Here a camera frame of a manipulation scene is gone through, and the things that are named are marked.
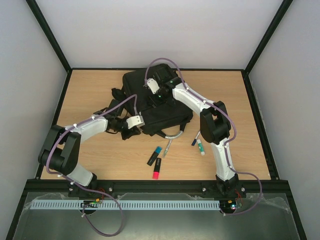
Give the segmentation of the black backpack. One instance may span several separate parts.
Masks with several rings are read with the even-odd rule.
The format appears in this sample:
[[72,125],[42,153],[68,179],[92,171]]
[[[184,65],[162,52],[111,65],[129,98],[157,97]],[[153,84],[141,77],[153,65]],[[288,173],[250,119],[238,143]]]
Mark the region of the black backpack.
[[[182,102],[175,100],[172,96],[167,98],[152,94],[152,92],[144,87],[145,76],[156,80],[159,84],[178,79],[177,73],[167,64],[161,63],[149,68],[143,68],[131,72],[127,72],[122,77],[123,86],[121,89],[112,88],[111,93],[113,99],[108,107],[96,111],[95,115],[100,115],[115,107],[131,95],[137,95],[119,108],[106,114],[104,118],[108,120],[106,132],[110,130],[114,134],[121,133],[123,140],[127,140],[132,136],[140,135],[159,135],[163,138],[166,134],[164,129],[179,126],[181,131],[185,130],[186,124],[193,118],[193,111]],[[143,117],[143,126],[128,127],[127,120],[129,116],[120,118],[123,110],[127,111],[130,116],[135,115],[134,107]]]

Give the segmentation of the blue highlighter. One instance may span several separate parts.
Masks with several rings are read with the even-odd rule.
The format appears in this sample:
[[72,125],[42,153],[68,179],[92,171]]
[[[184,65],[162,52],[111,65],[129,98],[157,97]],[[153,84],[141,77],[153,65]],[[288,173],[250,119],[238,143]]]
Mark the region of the blue highlighter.
[[155,162],[155,160],[157,159],[159,153],[162,151],[162,148],[160,146],[157,146],[156,149],[154,150],[154,152],[151,154],[148,162],[147,162],[147,165],[148,166],[152,166],[153,163]]

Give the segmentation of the green marker pen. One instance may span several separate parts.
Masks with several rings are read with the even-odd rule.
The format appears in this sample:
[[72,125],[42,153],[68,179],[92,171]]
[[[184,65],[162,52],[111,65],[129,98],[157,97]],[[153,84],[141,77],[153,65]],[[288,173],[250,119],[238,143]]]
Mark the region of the green marker pen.
[[168,141],[168,143],[167,143],[167,145],[166,145],[166,147],[165,147],[165,149],[164,149],[163,155],[162,155],[163,158],[165,158],[166,155],[168,154],[168,151],[169,151],[169,148],[170,148],[170,146],[171,146],[171,144],[172,144],[172,141],[173,141],[172,139],[170,139],[170,140]]

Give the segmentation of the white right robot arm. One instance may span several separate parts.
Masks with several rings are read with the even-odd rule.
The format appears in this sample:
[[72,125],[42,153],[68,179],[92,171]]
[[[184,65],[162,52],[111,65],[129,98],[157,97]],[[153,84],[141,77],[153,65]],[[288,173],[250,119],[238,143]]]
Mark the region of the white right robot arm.
[[239,181],[232,163],[229,145],[230,130],[235,125],[228,116],[225,104],[200,95],[181,76],[168,80],[156,80],[155,77],[145,76],[144,85],[158,98],[164,100],[172,97],[199,116],[200,134],[211,145],[215,159],[218,191],[224,196],[233,193]]

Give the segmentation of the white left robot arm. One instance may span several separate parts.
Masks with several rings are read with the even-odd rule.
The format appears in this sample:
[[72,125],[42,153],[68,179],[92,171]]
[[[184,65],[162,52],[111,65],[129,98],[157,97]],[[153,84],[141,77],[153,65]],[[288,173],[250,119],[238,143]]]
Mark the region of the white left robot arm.
[[81,123],[65,127],[54,125],[46,136],[38,162],[50,174],[65,176],[84,188],[96,190],[97,176],[78,162],[81,144],[108,130],[120,132],[122,139],[126,140],[139,135],[139,126],[142,125],[144,120],[141,115],[119,118],[110,114],[94,114]]

